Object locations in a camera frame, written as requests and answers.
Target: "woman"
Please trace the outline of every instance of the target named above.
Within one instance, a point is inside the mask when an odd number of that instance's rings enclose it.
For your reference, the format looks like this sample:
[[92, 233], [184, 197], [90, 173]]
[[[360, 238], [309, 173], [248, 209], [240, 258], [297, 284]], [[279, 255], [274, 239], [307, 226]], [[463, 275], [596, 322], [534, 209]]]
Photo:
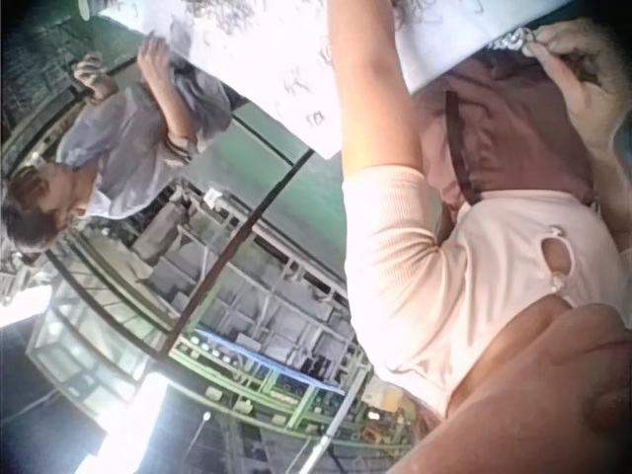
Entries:
[[137, 56], [143, 82], [118, 92], [87, 56], [75, 77], [94, 91], [55, 163], [11, 180], [2, 221], [22, 252], [52, 245], [76, 217], [124, 219], [147, 206], [193, 156], [228, 128], [241, 98], [149, 36]]
[[[458, 426], [461, 439], [469, 435], [466, 444], [450, 443], [451, 450], [431, 435], [420, 447], [426, 457], [412, 454], [401, 472], [607, 472], [625, 453], [629, 435], [622, 416], [629, 396], [621, 395], [632, 350], [624, 327], [630, 326], [629, 273], [619, 252], [630, 248], [632, 187], [612, 152], [612, 136], [629, 109], [628, 88], [618, 84], [622, 74], [603, 76], [616, 76], [617, 84], [584, 84], [543, 44], [530, 45], [562, 90], [571, 122], [591, 152], [610, 230], [586, 205], [591, 196], [559, 190], [557, 180], [549, 189], [489, 192], [470, 185], [459, 191], [471, 203], [458, 209], [454, 230], [438, 245], [424, 171], [425, 163], [440, 165], [442, 157], [419, 139], [391, 3], [330, 0], [329, 21], [343, 116], [348, 291], [358, 340], [380, 377], [447, 420], [439, 435], [450, 426]], [[570, 52], [569, 38], [586, 30], [578, 25], [544, 30], [538, 40]], [[597, 64], [603, 62], [603, 48], [593, 52]], [[451, 96], [445, 105], [446, 112], [456, 105], [453, 116], [462, 127], [458, 100]], [[451, 155], [467, 151], [459, 143], [463, 135], [447, 139]], [[501, 427], [506, 445], [486, 446], [485, 455], [497, 455], [488, 459], [471, 441], [494, 416], [496, 402], [510, 422]], [[579, 462], [567, 456], [565, 443], [583, 455]], [[472, 461], [460, 470], [459, 446]], [[519, 465], [521, 446], [534, 463]], [[518, 465], [511, 463], [513, 454]], [[455, 460], [453, 469], [442, 471], [437, 462], [447, 457]], [[507, 462], [486, 464], [498, 459]]]

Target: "white paper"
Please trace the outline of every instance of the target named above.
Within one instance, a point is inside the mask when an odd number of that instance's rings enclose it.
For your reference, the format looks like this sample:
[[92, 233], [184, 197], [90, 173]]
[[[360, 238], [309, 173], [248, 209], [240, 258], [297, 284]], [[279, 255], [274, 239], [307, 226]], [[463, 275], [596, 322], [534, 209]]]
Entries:
[[[487, 43], [569, 0], [406, 0], [397, 36], [406, 82], [415, 92]], [[128, 28], [180, 46], [189, 61], [248, 97], [325, 158], [340, 151], [340, 110], [329, 59], [326, 0], [224, 0], [187, 10], [184, 0], [119, 0], [102, 12]]]

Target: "bright light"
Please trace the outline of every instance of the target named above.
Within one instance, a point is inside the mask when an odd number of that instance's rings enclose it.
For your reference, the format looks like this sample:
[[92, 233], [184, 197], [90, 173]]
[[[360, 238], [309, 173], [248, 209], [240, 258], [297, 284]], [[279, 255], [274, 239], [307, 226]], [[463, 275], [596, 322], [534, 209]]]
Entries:
[[49, 284], [34, 286], [18, 292], [6, 306], [0, 306], [0, 328], [43, 313], [52, 298]]
[[167, 379], [150, 373], [116, 420], [95, 460], [85, 459], [76, 474], [133, 474], [145, 455], [167, 392]]

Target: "brown garment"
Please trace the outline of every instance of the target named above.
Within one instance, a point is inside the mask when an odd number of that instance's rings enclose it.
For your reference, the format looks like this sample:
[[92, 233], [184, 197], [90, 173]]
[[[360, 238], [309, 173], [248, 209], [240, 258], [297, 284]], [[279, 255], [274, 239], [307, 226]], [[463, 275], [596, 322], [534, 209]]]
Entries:
[[594, 201], [589, 151], [535, 60], [481, 51], [414, 101], [424, 173], [452, 210], [487, 191], [560, 191]]

